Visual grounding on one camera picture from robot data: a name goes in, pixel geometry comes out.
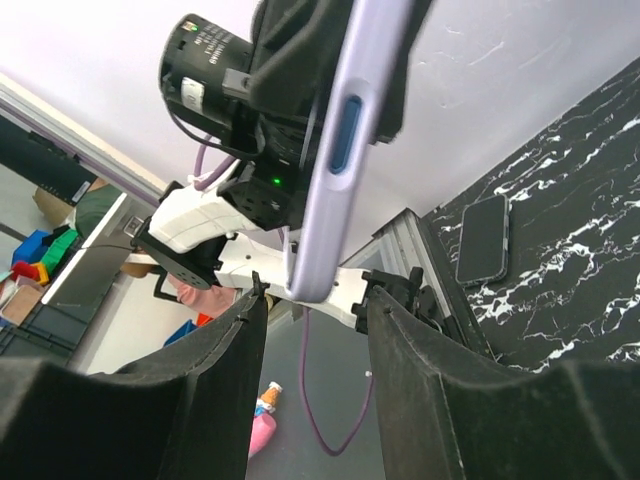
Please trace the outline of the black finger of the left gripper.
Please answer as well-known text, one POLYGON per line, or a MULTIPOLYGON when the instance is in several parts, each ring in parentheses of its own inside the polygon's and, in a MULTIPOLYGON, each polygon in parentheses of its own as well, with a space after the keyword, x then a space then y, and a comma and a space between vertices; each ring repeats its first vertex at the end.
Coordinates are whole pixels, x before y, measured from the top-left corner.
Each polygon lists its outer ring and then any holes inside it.
POLYGON ((261 1, 251 38, 248 104, 300 122, 315 93, 335 116, 342 99, 363 102, 374 141, 403 125, 409 57, 428 1, 261 1))

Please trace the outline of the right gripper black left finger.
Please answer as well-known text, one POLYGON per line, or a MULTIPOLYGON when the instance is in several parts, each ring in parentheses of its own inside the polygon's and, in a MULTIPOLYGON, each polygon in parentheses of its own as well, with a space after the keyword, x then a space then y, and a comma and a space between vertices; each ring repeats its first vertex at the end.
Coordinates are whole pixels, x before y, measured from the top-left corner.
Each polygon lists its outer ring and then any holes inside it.
POLYGON ((248 293, 219 319, 111 374, 1 362, 5 479, 241 479, 267 307, 248 293))

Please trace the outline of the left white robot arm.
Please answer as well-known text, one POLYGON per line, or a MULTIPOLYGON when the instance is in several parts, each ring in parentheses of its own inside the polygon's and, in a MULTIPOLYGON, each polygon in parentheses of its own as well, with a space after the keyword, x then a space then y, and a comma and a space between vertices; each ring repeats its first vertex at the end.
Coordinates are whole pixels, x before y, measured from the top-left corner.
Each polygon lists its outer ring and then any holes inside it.
POLYGON ((171 184, 135 233, 197 293, 260 289, 365 332, 383 289, 413 308, 407 277, 341 264, 365 160, 403 126, 411 49, 427 1, 262 1, 243 39, 189 13, 158 83, 170 119, 218 169, 171 184))

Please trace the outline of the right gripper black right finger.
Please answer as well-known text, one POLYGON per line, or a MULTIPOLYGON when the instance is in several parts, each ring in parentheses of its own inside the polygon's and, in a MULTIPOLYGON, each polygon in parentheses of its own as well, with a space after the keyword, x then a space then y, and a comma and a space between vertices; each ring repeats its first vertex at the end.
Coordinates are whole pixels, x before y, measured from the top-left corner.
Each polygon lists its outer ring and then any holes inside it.
POLYGON ((389 479, 635 479, 639 367, 563 361, 541 373, 481 356, 386 291, 368 305, 389 479))

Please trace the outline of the lilac phone case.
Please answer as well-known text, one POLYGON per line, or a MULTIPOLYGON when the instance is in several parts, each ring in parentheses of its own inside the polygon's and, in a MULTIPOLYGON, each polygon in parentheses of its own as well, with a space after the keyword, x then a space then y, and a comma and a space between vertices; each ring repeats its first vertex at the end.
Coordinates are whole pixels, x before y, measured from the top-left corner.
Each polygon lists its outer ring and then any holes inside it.
POLYGON ((286 291, 321 303, 340 264, 368 145, 413 9, 410 1, 356 1, 327 105, 295 251, 284 251, 286 291))

